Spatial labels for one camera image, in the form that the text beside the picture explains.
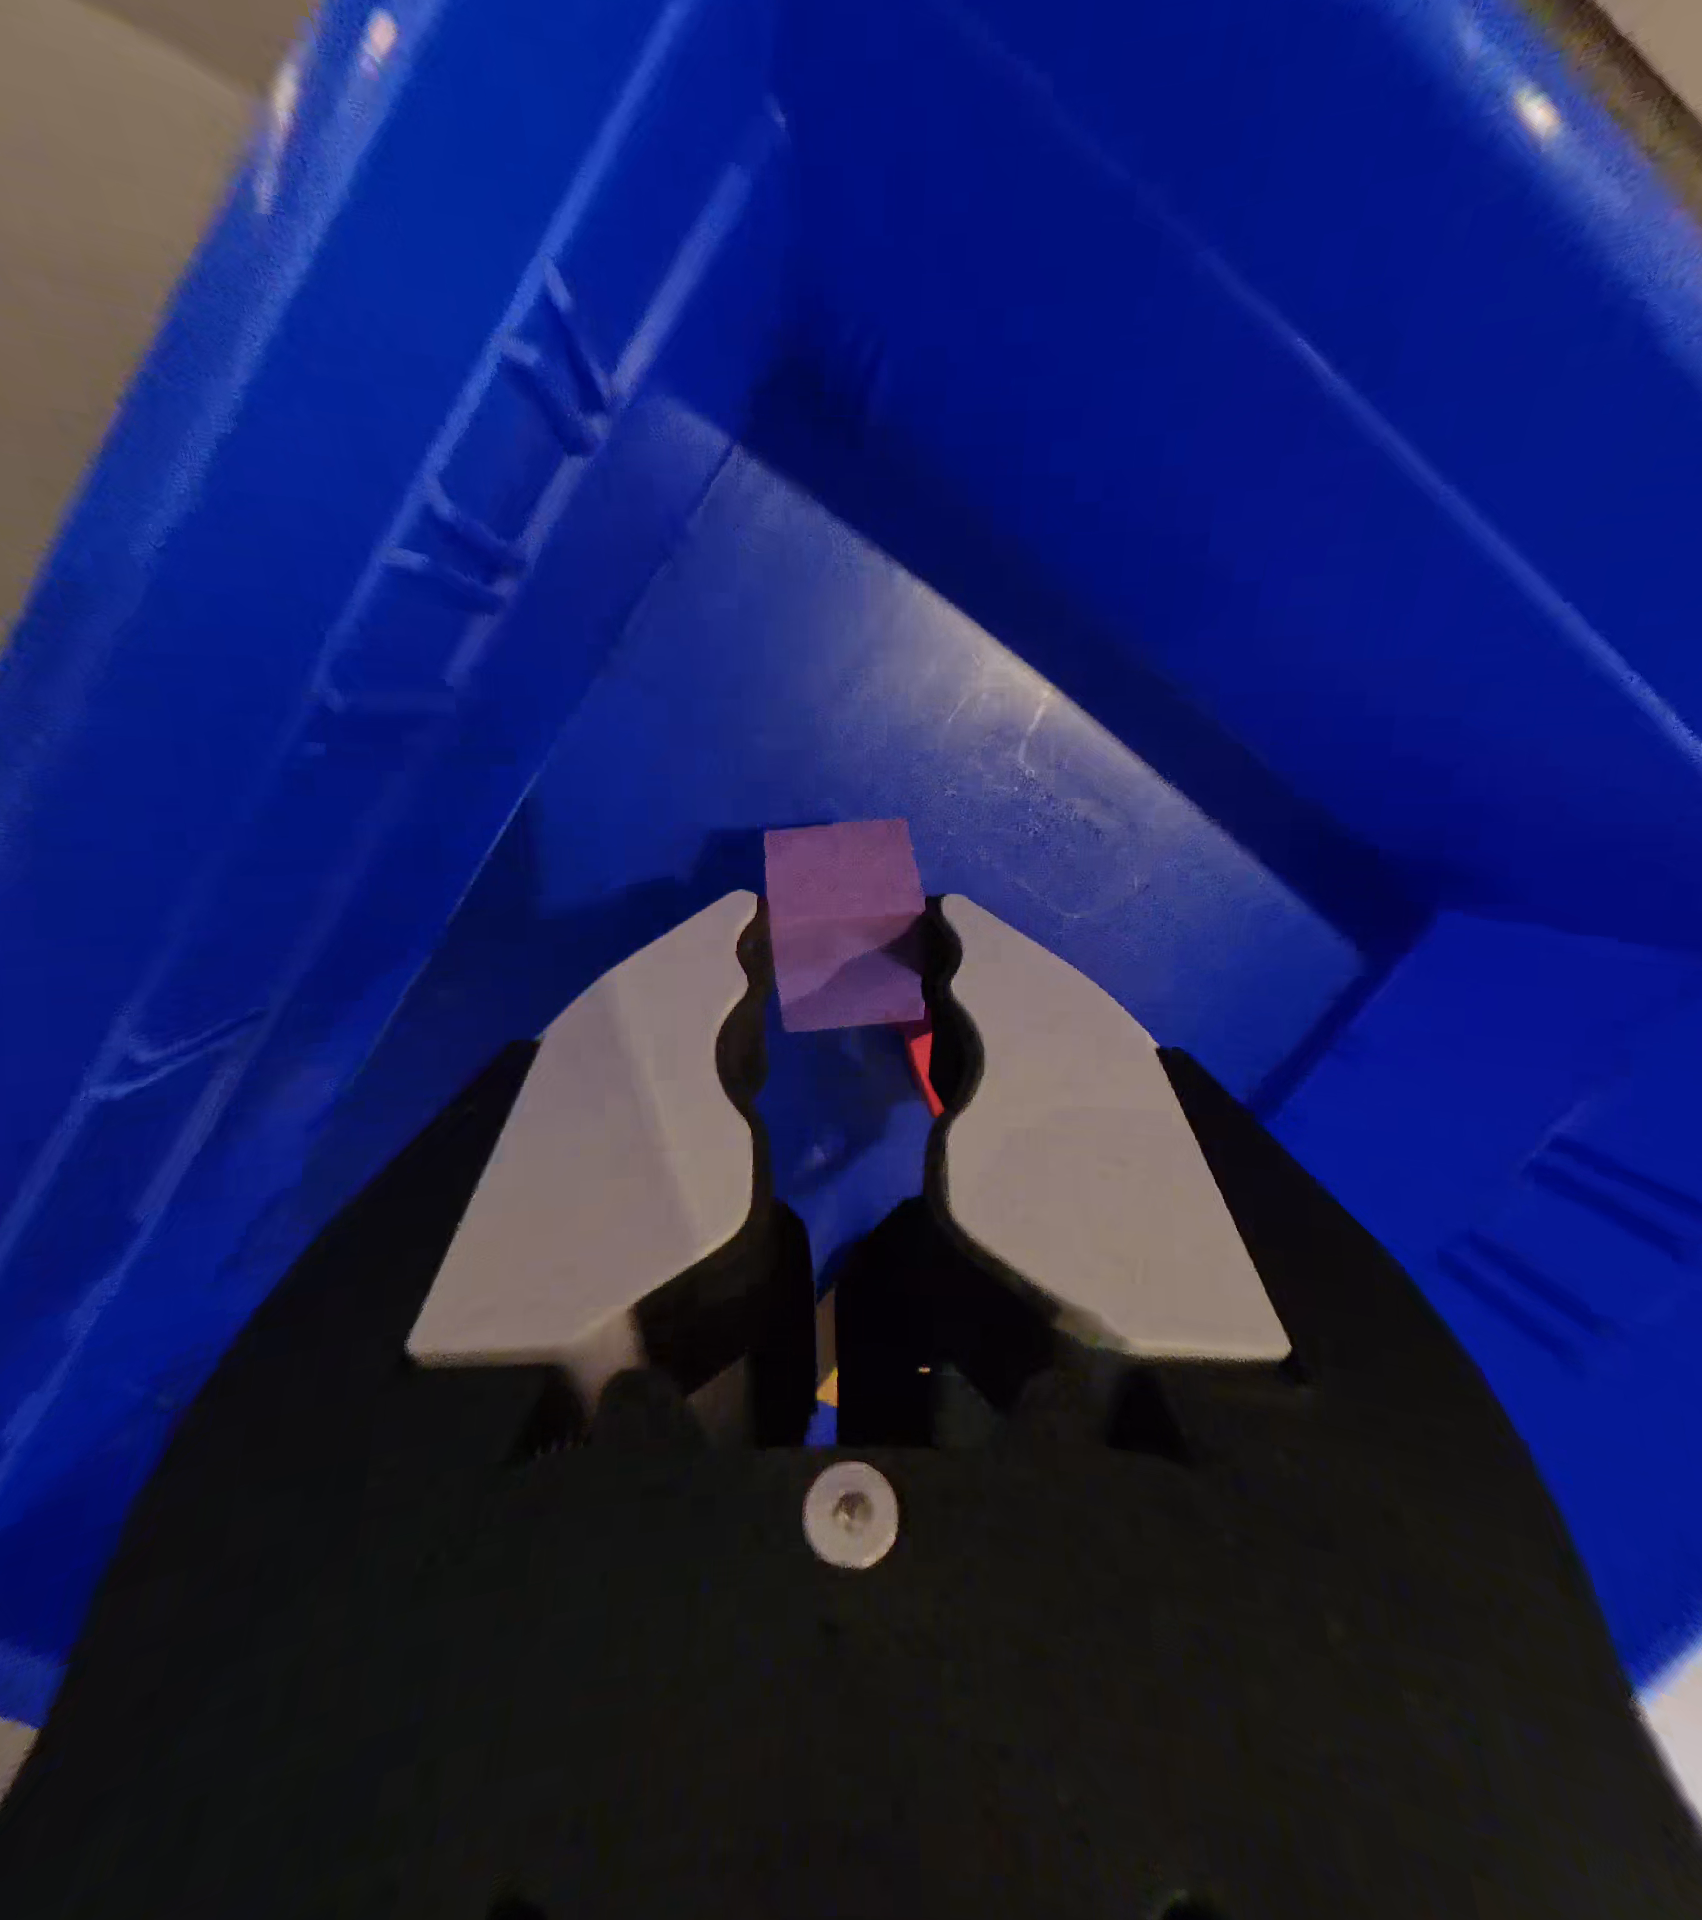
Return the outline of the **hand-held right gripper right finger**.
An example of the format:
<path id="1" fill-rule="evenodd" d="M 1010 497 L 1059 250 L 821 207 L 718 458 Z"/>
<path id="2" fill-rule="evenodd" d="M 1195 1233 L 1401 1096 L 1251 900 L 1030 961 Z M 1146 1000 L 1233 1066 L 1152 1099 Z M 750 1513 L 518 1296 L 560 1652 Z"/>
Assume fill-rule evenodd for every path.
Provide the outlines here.
<path id="1" fill-rule="evenodd" d="M 1152 1034 L 975 900 L 950 890 L 934 926 L 955 1092 L 930 1195 L 955 1243 L 1087 1344 L 1283 1369 L 1296 1340 Z"/>

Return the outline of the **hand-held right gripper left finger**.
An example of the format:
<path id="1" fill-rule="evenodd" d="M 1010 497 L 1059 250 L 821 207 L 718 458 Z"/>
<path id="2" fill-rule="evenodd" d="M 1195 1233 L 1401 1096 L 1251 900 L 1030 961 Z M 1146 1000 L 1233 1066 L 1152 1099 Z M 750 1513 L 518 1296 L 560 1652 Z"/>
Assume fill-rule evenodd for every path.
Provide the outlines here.
<path id="1" fill-rule="evenodd" d="M 548 1020 L 412 1325 L 413 1369 L 650 1361 L 639 1304 L 750 1221 L 750 1131 L 718 1085 L 750 919 L 728 890 Z"/>

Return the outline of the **purple wooden cube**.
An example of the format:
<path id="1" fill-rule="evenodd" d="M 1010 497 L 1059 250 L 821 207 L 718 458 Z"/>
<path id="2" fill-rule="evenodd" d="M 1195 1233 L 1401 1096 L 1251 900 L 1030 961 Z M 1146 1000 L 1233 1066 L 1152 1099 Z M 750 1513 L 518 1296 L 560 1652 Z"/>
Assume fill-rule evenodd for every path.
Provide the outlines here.
<path id="1" fill-rule="evenodd" d="M 777 1020 L 794 1034 L 923 1020 L 923 904 L 906 821 L 764 831 Z"/>

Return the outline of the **blue plastic bin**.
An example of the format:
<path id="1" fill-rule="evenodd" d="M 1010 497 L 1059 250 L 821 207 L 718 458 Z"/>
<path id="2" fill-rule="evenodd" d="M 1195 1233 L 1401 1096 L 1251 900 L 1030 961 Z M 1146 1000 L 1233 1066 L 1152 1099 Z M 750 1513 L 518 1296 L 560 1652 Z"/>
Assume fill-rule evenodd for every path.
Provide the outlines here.
<path id="1" fill-rule="evenodd" d="M 1702 1640 L 1702 239 L 1518 7 L 322 7 L 0 656 L 0 1714 L 595 967 L 910 821 Z"/>

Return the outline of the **grey desk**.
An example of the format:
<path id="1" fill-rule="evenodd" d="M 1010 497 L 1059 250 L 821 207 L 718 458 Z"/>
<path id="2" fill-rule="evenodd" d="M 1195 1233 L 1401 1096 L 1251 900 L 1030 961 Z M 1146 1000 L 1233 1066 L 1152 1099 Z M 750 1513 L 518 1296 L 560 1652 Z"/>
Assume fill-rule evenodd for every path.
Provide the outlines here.
<path id="1" fill-rule="evenodd" d="M 1518 13 L 1702 239 L 1702 124 L 1598 7 Z M 0 656 L 315 18 L 0 7 Z M 1296 1355 L 1059 1331 L 944 1221 L 906 1034 L 777 1020 L 764 854 L 737 890 L 744 1233 L 647 1369 L 413 1369 L 548 1020 L 503 1042 L 179 1403 L 0 1714 L 0 1915 L 1702 1915 L 1648 1681 L 1414 1269 L 1152 1034 Z"/>

